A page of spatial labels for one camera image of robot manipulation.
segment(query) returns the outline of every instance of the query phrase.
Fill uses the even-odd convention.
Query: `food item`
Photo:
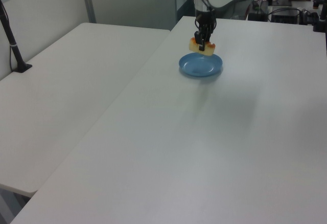
[[[214,54],[216,45],[215,44],[211,44],[209,41],[207,41],[205,43],[205,46],[204,46],[204,51],[201,51],[201,50],[199,50],[199,44],[197,44],[195,42],[195,38],[193,37],[190,40],[189,48],[193,52],[204,54],[204,55],[207,55],[207,56],[212,56]]]

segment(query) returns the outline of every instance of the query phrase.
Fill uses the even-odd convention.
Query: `white table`
[[[32,196],[169,31],[81,24],[0,82],[0,187]]]
[[[324,34],[218,20],[219,77],[189,78],[184,17],[12,224],[327,219]]]

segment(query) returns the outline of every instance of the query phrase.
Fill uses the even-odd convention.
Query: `floor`
[[[0,224],[9,224],[29,198],[0,188]]]

